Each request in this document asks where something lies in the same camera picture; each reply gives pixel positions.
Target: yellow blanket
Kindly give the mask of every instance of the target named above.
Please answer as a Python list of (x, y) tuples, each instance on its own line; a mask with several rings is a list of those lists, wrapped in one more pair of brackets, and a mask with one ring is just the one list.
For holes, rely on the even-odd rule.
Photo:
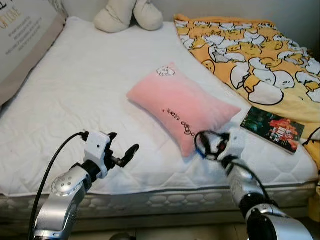
[(250, 104), (305, 125), (320, 169), (320, 63), (271, 21), (174, 16), (183, 45)]

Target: pink pillow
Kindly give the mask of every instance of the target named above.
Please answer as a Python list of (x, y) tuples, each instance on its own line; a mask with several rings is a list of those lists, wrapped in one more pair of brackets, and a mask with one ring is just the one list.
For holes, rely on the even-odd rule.
[(183, 157), (195, 151), (195, 134), (218, 130), (241, 110), (203, 91), (174, 63), (149, 74), (126, 96), (163, 123), (177, 140)]

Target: white wall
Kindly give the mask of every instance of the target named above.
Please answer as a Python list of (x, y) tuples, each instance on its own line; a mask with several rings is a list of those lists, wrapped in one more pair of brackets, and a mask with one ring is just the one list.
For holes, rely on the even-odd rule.
[[(62, 0), (69, 14), (92, 21), (108, 0)], [(319, 56), (320, 0), (153, 0), (165, 21), (173, 15), (190, 18), (235, 16), (273, 21), (287, 37)]]

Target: book cover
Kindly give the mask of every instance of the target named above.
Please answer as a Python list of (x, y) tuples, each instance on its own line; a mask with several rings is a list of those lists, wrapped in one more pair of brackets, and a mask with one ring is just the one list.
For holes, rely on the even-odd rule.
[(278, 145), (287, 152), (297, 151), (304, 125), (254, 106), (240, 125), (242, 128)]

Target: plush toy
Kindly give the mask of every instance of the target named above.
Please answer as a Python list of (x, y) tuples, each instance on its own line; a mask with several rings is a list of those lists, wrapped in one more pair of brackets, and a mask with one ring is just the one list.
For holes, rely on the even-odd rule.
[(109, 0), (93, 23), (99, 30), (117, 33), (129, 27), (132, 14), (139, 25), (148, 31), (159, 29), (164, 21), (162, 13), (151, 0)]

